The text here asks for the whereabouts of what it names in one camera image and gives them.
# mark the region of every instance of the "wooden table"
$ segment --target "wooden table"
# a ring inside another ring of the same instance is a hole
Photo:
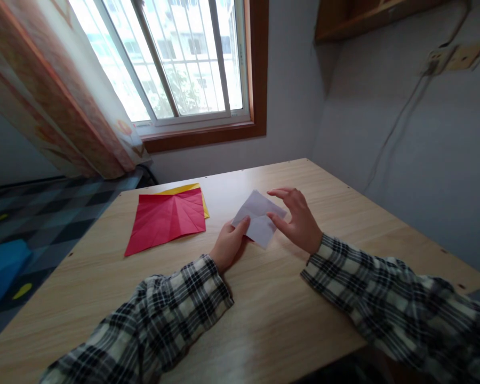
[[[201,183],[206,232],[123,258],[139,194]],[[480,273],[307,159],[123,192],[0,335],[0,382],[31,382],[151,274],[170,274],[211,250],[253,189],[295,186],[320,227],[364,250],[442,276],[462,293]],[[276,204],[283,206],[276,198]],[[347,317],[299,276],[308,257],[277,232],[248,244],[226,273],[235,305],[162,382],[288,382],[365,345]]]

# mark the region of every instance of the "hand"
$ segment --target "hand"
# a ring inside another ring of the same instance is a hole
[[[235,255],[237,254],[242,244],[242,239],[249,228],[251,218],[249,216],[237,225],[233,227],[231,225],[232,220],[229,220],[222,227],[217,242],[210,252],[210,258],[217,265],[219,273],[222,274],[232,264]]]
[[[301,191],[295,188],[276,188],[267,192],[283,200],[292,214],[289,223],[272,212],[267,213],[274,225],[297,247],[313,254],[318,252],[322,242],[322,230],[309,210]]]

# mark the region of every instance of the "blue object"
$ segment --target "blue object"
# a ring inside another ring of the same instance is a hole
[[[23,240],[0,244],[0,300],[26,265],[32,251]]]

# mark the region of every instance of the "white paper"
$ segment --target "white paper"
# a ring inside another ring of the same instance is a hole
[[[246,236],[265,249],[277,229],[272,220],[267,216],[268,212],[272,212],[282,219],[286,216],[284,209],[271,202],[257,190],[254,190],[244,205],[240,207],[231,225],[236,228],[244,217],[249,216],[251,223]]]

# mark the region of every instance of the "electric cord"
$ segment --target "electric cord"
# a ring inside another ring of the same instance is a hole
[[[462,15],[462,18],[460,19],[459,23],[457,24],[457,26],[455,27],[455,30],[453,31],[451,37],[448,39],[448,41],[444,44],[442,44],[440,47],[447,47],[449,46],[452,41],[455,40],[456,36],[459,34],[459,31],[460,29],[462,28],[462,26],[464,25],[464,22],[466,21],[466,19],[468,18],[468,15],[469,13],[471,12],[472,10],[472,4],[471,4],[471,0],[464,0],[464,3],[466,4],[466,10],[464,12],[464,14]],[[420,96],[418,97],[417,101],[416,101],[416,105],[413,106],[412,108],[412,112],[414,112],[417,104],[421,101],[421,99],[423,98],[423,96],[425,95],[425,91],[427,90],[428,86],[430,85],[430,82],[432,80],[432,75],[435,71],[435,69],[437,68],[437,65],[439,63],[438,62],[431,62],[429,64],[429,67],[427,68],[427,70],[420,76],[418,82],[416,83],[416,85],[414,86],[414,89],[412,90],[411,92],[411,95],[409,96],[409,98],[407,99],[407,102],[404,104],[403,108],[400,110],[400,112],[398,113],[398,116],[396,117],[396,120],[393,124],[393,126],[391,127],[391,130],[389,131],[389,134],[386,136],[386,139],[384,141],[384,143],[382,144],[382,147],[380,148],[378,154],[377,154],[377,157],[375,158],[375,163],[373,164],[371,170],[370,170],[370,174],[368,176],[368,180],[367,180],[367,183],[366,183],[366,187],[364,187],[364,190],[363,190],[363,194],[366,194],[366,192],[368,191],[370,185],[372,184],[373,180],[375,179],[375,176],[377,176],[377,170],[379,168],[379,163],[380,163],[380,160],[382,158],[382,154],[384,153],[384,150],[389,142],[389,139],[391,139],[391,136],[393,136],[393,133],[395,133],[395,130],[400,122],[400,119],[402,118],[405,110],[407,109],[407,107],[409,106],[409,104],[411,103],[412,99],[414,98],[414,95],[416,94],[416,92],[418,91],[418,88],[422,82],[422,80],[426,77],[426,76],[430,76],[430,79],[429,81],[426,83],[425,87],[423,88]]]
[[[436,62],[430,63],[429,68],[420,76],[418,82],[416,83],[416,85],[414,86],[414,89],[411,92],[411,95],[409,96],[409,98],[405,102],[404,106],[401,108],[400,112],[398,113],[398,116],[396,117],[396,120],[393,123],[393,125],[391,127],[391,130],[389,131],[388,135],[386,136],[386,139],[385,139],[384,143],[382,144],[382,147],[379,149],[379,152],[378,152],[377,157],[375,159],[375,163],[373,163],[373,166],[370,170],[370,174],[368,176],[368,181],[366,183],[366,187],[364,187],[363,194],[366,194],[366,191],[368,191],[370,185],[372,184],[373,180],[375,179],[375,176],[377,175],[377,170],[379,168],[379,163],[380,163],[380,160],[382,158],[382,154],[384,153],[384,150],[385,150],[385,148],[386,148],[386,146],[389,142],[389,139],[391,139],[391,136],[393,136],[393,133],[395,133],[395,130],[398,127],[398,124],[399,124],[405,110],[407,109],[407,107],[411,103],[412,99],[414,98],[414,95],[416,95],[416,92],[418,91],[421,82],[423,81],[423,79],[426,76],[431,76],[431,74],[434,73],[434,70],[435,70],[436,67],[437,67]],[[421,95],[418,98],[419,100],[422,99],[425,91],[428,88],[428,85],[430,84],[430,81],[431,81],[431,77],[429,78],[429,81],[427,82],[426,86],[423,88],[423,90],[421,92]]]

